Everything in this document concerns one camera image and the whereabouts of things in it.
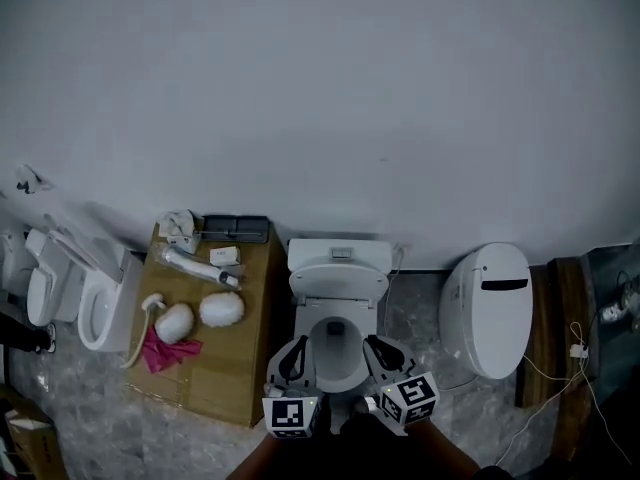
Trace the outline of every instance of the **cardboard box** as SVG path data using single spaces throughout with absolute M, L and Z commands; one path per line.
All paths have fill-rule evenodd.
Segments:
M 152 246 L 163 243 L 158 226 Z M 183 360 L 167 370 L 149 373 L 140 357 L 128 372 L 128 385 L 146 395 L 211 418 L 245 427 L 262 418 L 263 386 L 271 356 L 290 339 L 294 312 L 291 306 L 287 257 L 271 226 L 265 244 L 201 242 L 196 256 L 209 263 L 213 248 L 235 245 L 240 249 L 245 279 L 238 295 L 245 315 L 237 324 L 212 329 L 199 318 L 200 302 L 228 288 L 164 266 L 147 256 L 138 290 L 130 350 L 135 350 L 144 326 L 142 301 L 153 293 L 164 296 L 167 307 L 187 303 L 196 316 L 187 339 L 203 343 L 198 357 Z M 160 310 L 154 311 L 155 320 Z
M 13 407 L 4 414 L 18 457 L 36 480 L 66 480 L 53 421 L 36 405 L 6 387 L 0 396 Z M 22 473 L 20 464 L 17 469 Z

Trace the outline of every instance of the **toilet brush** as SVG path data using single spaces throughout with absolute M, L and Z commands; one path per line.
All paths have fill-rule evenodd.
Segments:
M 145 312 L 144 317 L 144 327 L 142 328 L 142 336 L 140 336 L 140 341 L 138 341 L 138 346 L 136 347 L 136 351 L 129 358 L 129 360 L 124 363 L 120 368 L 127 369 L 131 368 L 134 363 L 137 361 L 140 352 L 142 352 L 142 346 L 144 345 L 144 337 L 147 335 L 147 328 L 149 327 L 149 320 L 151 319 L 151 311 L 154 308 L 162 308 L 166 309 L 166 305 L 164 303 L 164 298 L 161 293 L 154 293 L 153 295 L 149 295 L 144 301 L 142 301 L 142 310 Z

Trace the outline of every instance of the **person's leg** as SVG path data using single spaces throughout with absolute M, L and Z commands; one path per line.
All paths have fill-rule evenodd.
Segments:
M 29 329 L 10 316 L 0 313 L 0 343 L 6 347 L 25 352 L 49 350 L 52 347 L 51 338 L 49 332 L 43 329 Z

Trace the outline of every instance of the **white sponge ball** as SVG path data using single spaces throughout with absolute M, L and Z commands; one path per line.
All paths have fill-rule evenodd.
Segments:
M 193 329 L 193 312 L 186 304 L 176 304 L 156 321 L 158 338 L 167 345 L 178 343 Z
M 214 293 L 202 299 L 200 318 L 209 327 L 235 324 L 244 315 L 244 302 L 237 293 Z

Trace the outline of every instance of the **small box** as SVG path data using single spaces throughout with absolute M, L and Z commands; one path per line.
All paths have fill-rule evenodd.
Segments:
M 240 249 L 237 247 L 221 247 L 209 251 L 209 263 L 214 267 L 230 267 L 240 265 Z

